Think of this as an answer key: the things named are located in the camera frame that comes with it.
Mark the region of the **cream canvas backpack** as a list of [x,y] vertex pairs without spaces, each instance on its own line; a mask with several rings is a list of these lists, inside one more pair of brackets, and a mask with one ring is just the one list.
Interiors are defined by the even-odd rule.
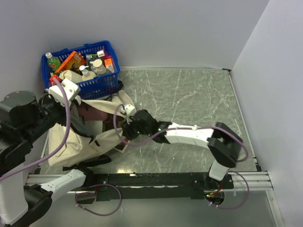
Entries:
[[[71,105],[71,128],[68,138],[63,147],[47,160],[49,166],[71,167],[82,161],[97,158],[122,142],[124,137],[121,124],[126,120],[126,116],[118,112],[116,126],[113,125],[113,116],[120,104],[134,105],[123,90],[118,91],[108,101],[76,99]],[[90,105],[106,112],[112,121],[83,121],[77,110],[80,105]]]

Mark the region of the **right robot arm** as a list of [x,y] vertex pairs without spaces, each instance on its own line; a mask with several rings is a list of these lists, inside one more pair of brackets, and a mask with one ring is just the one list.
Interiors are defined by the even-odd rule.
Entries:
[[207,183],[218,188],[228,171],[242,162],[239,158],[243,140],[222,122],[214,126],[186,126],[174,122],[157,121],[147,110],[137,111],[133,106],[122,108],[126,117],[122,124],[123,136],[134,140],[139,135],[147,136],[144,142],[159,144],[189,144],[211,151],[214,162],[208,171]]

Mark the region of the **floral cover book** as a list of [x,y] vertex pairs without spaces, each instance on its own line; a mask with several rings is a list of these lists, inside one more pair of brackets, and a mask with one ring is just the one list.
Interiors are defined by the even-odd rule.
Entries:
[[116,145],[114,147],[114,150],[120,152],[120,153],[124,153],[127,149],[128,145],[125,144],[124,142],[120,142],[118,145]]

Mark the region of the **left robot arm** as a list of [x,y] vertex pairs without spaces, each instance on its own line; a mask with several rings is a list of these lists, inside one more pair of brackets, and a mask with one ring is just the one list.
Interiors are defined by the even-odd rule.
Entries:
[[25,185],[22,167],[34,142],[59,123],[69,123],[69,109],[53,97],[37,101],[30,91],[12,92],[0,103],[0,219],[6,227],[28,227],[68,191],[93,186],[93,172],[82,164],[49,183]]

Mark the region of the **pink pencil case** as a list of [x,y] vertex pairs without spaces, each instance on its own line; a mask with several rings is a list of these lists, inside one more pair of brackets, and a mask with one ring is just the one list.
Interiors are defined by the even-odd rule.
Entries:
[[83,121],[110,122],[112,118],[108,113],[98,110],[90,105],[80,105],[77,107],[78,114]]

